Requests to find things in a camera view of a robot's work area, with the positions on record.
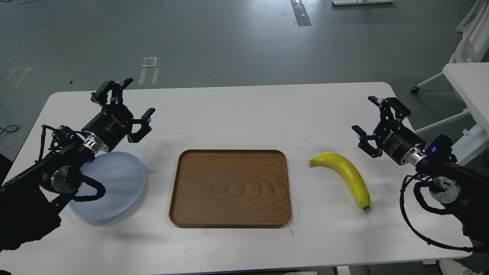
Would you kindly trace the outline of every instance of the banana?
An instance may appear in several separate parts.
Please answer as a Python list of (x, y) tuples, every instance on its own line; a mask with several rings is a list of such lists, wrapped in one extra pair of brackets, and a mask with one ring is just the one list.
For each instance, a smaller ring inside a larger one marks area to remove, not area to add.
[(370, 195), (367, 186), (365, 186), (365, 182), (355, 166), (345, 157), (335, 153), (322, 153), (310, 160), (309, 166), (330, 167), (338, 171), (348, 184), (356, 204), (365, 211), (370, 208)]

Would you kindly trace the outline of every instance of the wood grain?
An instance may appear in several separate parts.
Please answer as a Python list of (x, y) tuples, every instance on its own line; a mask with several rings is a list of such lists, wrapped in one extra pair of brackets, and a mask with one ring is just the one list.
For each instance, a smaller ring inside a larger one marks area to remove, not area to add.
[(187, 150), (169, 213), (179, 227), (279, 228), (292, 216), (285, 155), (277, 150)]

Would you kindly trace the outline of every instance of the white desk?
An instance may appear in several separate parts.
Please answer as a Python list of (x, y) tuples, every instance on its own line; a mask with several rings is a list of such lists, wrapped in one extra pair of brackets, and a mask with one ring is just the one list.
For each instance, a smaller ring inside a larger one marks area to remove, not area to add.
[(489, 147), (489, 63), (453, 63), (443, 74), (467, 104), (476, 125), (453, 145), (458, 164), (465, 165)]
[[(394, 96), (385, 83), (129, 90), (124, 103), (141, 115), (155, 107), (149, 133), (116, 151), (138, 156), (148, 171), (136, 204), (113, 221), (87, 223), (66, 208), (61, 227), (41, 241), (0, 255), (13, 274), (180, 274), (231, 270), (421, 261), (470, 255), (428, 246), (404, 223), (399, 189), (412, 166), (372, 159), (357, 148), (351, 126), (372, 131), (378, 108), (367, 96)], [(8, 178), (33, 163), (40, 125), (81, 129), (99, 107), (89, 92), (52, 95)], [(278, 149), (288, 161), (292, 220), (281, 229), (181, 229), (168, 218), (178, 156), (187, 149)], [(309, 168), (322, 152), (350, 159), (370, 190), (368, 213), (341, 176)], [(413, 225), (427, 236), (471, 246), (452, 216), (422, 210), (406, 193)]]

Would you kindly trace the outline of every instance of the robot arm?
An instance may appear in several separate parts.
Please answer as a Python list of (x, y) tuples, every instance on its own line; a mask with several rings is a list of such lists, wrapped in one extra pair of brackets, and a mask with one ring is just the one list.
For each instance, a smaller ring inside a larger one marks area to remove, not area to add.
[[(373, 158), (386, 153), (398, 165), (411, 163), (417, 175), (406, 176), (401, 188), (401, 211), (410, 228), (428, 244), (443, 248), (464, 251), (487, 251), (489, 245), (488, 225), (486, 221), (489, 204), (489, 179), (467, 168), (456, 164), (456, 157), (451, 153), (450, 139), (440, 135), (425, 150), (426, 142), (402, 124), (402, 120), (411, 112), (397, 98), (368, 98), (380, 110), (380, 122), (372, 135), (367, 135), (358, 125), (352, 129), (358, 134), (358, 147)], [(374, 140), (376, 147), (369, 141)], [(478, 240), (486, 246), (481, 248), (456, 248), (443, 245), (420, 235), (407, 220), (404, 206), (404, 191), (412, 180), (418, 180), (414, 187), (417, 201), (423, 209), (439, 215), (452, 214), (463, 224), (463, 234)], [(431, 196), (444, 209), (428, 206), (421, 188), (429, 188)]]
[[(104, 196), (104, 186), (83, 175), (80, 167), (92, 162), (100, 150), (111, 152), (125, 136), (129, 142), (139, 142), (151, 131), (149, 122), (154, 108), (149, 108), (141, 119), (134, 119), (122, 104), (122, 91), (132, 81), (131, 78), (121, 83), (107, 81), (92, 93), (92, 102), (102, 110), (81, 132), (63, 125), (58, 129), (43, 125), (39, 160), (0, 186), (0, 251), (40, 240), (59, 227), (59, 213), (70, 200), (93, 201)], [(107, 104), (110, 91), (110, 104)], [(141, 125), (135, 133), (132, 133), (133, 124)], [(46, 128), (53, 130), (53, 141), (50, 152), (42, 158)], [(95, 188), (97, 193), (75, 196), (82, 183)], [(50, 202), (40, 187), (59, 195)]]

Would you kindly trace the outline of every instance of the translucent blue plate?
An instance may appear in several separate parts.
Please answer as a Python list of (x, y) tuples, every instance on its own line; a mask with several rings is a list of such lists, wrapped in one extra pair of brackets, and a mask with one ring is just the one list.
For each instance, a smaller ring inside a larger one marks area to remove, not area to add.
[[(107, 189), (105, 195), (96, 201), (69, 202), (75, 214), (89, 221), (108, 220), (124, 212), (139, 197), (146, 181), (141, 161), (124, 152), (99, 155), (92, 163), (84, 164), (80, 170), (84, 175), (101, 182)], [(83, 183), (76, 195), (95, 193), (94, 188)]]

